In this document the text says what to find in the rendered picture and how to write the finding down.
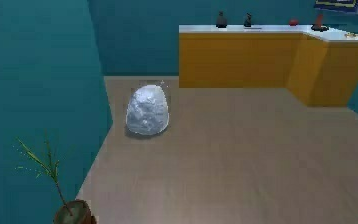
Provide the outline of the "red-brown vase on dark base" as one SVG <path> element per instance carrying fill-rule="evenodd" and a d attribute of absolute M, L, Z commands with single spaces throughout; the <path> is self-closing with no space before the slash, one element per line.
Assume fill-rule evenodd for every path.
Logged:
<path fill-rule="evenodd" d="M 323 15 L 319 14 L 315 20 L 315 23 L 311 26 L 311 29 L 313 31 L 319 31 L 319 32 L 328 31 L 329 28 L 327 26 L 324 26 L 322 21 L 323 21 Z"/>

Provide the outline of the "yellow counter with white top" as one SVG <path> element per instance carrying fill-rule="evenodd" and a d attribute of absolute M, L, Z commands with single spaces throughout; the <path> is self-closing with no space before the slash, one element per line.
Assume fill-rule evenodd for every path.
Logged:
<path fill-rule="evenodd" d="M 286 88 L 307 106 L 341 107 L 358 83 L 358 36 L 309 25 L 181 25 L 182 88 Z"/>

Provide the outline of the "dark grey bottle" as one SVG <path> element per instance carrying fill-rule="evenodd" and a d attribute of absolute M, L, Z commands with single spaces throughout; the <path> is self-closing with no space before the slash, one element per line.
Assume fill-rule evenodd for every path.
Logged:
<path fill-rule="evenodd" d="M 220 11 L 218 13 L 218 17 L 216 20 L 216 27 L 217 28 L 226 28 L 227 27 L 227 19 L 224 17 L 224 13 Z"/>

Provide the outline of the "potted green house plant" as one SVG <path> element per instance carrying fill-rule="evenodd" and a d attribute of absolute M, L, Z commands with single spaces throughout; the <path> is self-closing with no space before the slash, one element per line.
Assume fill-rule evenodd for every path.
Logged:
<path fill-rule="evenodd" d="M 82 199 L 67 201 L 65 199 L 59 183 L 60 161 L 53 159 L 54 153 L 52 152 L 48 138 L 44 140 L 46 160 L 42 160 L 38 157 L 20 138 L 17 138 L 17 141 L 21 148 L 20 153 L 40 167 L 39 170 L 36 170 L 37 177 L 41 175 L 50 177 L 57 189 L 58 196 L 62 201 L 62 206 L 55 213 L 52 224 L 98 224 L 87 201 Z"/>

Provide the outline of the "framed blue picture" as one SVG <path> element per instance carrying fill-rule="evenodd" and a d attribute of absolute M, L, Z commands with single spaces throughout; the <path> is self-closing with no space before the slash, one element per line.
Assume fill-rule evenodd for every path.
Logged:
<path fill-rule="evenodd" d="M 349 14 L 358 14 L 358 0 L 315 0 L 314 7 Z"/>

